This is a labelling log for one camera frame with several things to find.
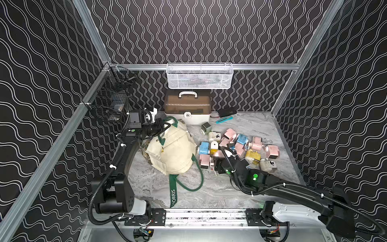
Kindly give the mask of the pink boxy pencil sharpener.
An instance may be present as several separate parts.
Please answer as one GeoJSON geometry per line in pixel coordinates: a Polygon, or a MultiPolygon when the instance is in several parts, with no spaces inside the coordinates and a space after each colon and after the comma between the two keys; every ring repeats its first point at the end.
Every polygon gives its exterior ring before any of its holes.
{"type": "Polygon", "coordinates": [[[219,147],[228,148],[230,145],[232,145],[232,142],[226,137],[223,137],[219,143],[219,147]]]}

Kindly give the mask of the olive yellow square sharpener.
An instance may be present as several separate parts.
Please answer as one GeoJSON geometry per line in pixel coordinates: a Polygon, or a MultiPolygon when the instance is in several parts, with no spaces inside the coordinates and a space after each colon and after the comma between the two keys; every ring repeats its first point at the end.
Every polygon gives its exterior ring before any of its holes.
{"type": "Polygon", "coordinates": [[[261,161],[261,154],[250,149],[246,152],[245,159],[253,165],[259,165],[261,161]]]}

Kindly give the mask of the yellow pencil sharpener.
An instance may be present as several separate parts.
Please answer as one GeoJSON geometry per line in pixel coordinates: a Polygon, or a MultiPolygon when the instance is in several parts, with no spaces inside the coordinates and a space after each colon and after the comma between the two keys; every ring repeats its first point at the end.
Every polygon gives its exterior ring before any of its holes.
{"type": "Polygon", "coordinates": [[[219,150],[219,143],[217,141],[212,141],[210,143],[210,154],[214,155],[219,150]]]}

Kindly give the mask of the dusty pink small sharpener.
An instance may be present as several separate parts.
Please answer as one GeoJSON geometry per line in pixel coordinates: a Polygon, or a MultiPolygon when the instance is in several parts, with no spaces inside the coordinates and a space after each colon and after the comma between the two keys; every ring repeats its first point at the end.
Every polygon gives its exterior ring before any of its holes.
{"type": "Polygon", "coordinates": [[[212,163],[212,157],[208,154],[201,154],[199,157],[200,168],[208,169],[212,163]]]}

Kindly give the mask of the blue square pencil sharpener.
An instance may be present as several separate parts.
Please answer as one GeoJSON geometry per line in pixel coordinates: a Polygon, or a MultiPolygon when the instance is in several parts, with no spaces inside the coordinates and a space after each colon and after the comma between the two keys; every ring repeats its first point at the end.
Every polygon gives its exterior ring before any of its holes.
{"type": "Polygon", "coordinates": [[[247,145],[249,143],[249,139],[248,139],[248,137],[246,135],[239,134],[237,136],[236,142],[241,144],[242,146],[245,146],[245,145],[247,145]]]}

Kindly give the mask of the cream tote bag green handles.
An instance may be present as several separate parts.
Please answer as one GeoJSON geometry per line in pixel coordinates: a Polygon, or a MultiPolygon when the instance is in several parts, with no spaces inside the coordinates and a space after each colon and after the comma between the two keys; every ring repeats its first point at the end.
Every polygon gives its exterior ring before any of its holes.
{"type": "Polygon", "coordinates": [[[186,125],[175,117],[161,120],[162,130],[153,135],[145,153],[152,166],[169,177],[170,208],[178,202],[177,186],[189,192],[200,190],[204,184],[204,175],[196,158],[196,144],[186,125]],[[200,183],[196,188],[183,184],[178,176],[190,170],[195,164],[199,170],[200,183]]]}

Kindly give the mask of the blue rounded pencil sharpener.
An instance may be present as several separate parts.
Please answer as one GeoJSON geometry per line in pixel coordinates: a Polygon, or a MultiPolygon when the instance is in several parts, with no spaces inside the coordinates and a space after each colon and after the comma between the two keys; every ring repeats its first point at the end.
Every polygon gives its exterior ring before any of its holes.
{"type": "Polygon", "coordinates": [[[198,155],[209,155],[210,154],[210,143],[209,142],[201,142],[198,151],[198,155]]]}

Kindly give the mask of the pink round pencil sharpener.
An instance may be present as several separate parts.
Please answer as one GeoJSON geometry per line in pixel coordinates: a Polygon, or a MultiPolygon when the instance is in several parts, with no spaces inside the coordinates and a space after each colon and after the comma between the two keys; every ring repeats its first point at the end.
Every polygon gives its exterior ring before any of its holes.
{"type": "Polygon", "coordinates": [[[248,144],[248,150],[261,151],[263,149],[263,142],[261,137],[254,136],[252,141],[248,144]]]}

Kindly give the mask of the cream white pencil sharpener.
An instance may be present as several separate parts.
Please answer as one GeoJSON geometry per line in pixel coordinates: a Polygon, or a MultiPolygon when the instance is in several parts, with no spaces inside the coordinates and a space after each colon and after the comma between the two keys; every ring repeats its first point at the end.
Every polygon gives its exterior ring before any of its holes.
{"type": "Polygon", "coordinates": [[[208,140],[209,142],[220,142],[222,139],[222,135],[219,132],[209,132],[208,133],[208,140]]]}

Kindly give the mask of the cream cartoon pencil sharpener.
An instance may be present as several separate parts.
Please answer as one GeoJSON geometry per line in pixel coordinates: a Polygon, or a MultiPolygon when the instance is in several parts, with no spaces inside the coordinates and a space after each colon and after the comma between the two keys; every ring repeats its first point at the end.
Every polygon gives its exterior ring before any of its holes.
{"type": "Polygon", "coordinates": [[[265,172],[275,172],[278,170],[278,167],[274,160],[262,159],[260,161],[260,169],[265,172]]]}

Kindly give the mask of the pink square pencil sharpener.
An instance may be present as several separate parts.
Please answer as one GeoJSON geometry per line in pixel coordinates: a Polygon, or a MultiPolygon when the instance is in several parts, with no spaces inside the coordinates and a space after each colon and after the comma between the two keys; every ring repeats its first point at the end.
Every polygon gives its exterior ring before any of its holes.
{"type": "Polygon", "coordinates": [[[280,156],[280,149],[277,145],[266,145],[265,152],[268,159],[277,159],[280,156]]]}

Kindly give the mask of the green pencil sharpener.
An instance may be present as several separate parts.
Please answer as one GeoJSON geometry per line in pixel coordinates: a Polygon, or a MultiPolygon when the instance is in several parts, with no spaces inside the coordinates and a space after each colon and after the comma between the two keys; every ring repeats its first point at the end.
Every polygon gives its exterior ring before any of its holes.
{"type": "Polygon", "coordinates": [[[201,124],[200,132],[202,135],[207,135],[211,131],[212,131],[212,126],[208,122],[201,124]]]}

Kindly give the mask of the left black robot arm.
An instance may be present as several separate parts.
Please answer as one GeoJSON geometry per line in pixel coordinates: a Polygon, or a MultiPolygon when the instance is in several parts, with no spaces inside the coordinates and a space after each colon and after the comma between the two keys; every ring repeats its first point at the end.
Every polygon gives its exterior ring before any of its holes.
{"type": "Polygon", "coordinates": [[[126,124],[117,139],[118,149],[103,178],[92,182],[87,216],[94,225],[132,220],[144,226],[152,222],[148,201],[137,199],[129,182],[129,171],[143,141],[159,137],[172,124],[157,118],[153,123],[126,124]]]}

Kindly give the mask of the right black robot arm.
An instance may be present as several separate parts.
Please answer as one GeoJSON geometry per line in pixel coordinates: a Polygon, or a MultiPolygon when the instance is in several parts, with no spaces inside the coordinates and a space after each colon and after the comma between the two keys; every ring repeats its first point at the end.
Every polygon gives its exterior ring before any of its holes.
{"type": "Polygon", "coordinates": [[[383,236],[386,233],[373,218],[350,206],[348,197],[340,188],[319,191],[248,166],[245,159],[236,156],[215,160],[215,171],[228,175],[242,193],[279,197],[312,209],[319,213],[318,221],[337,236],[353,239],[358,234],[383,236]]]}

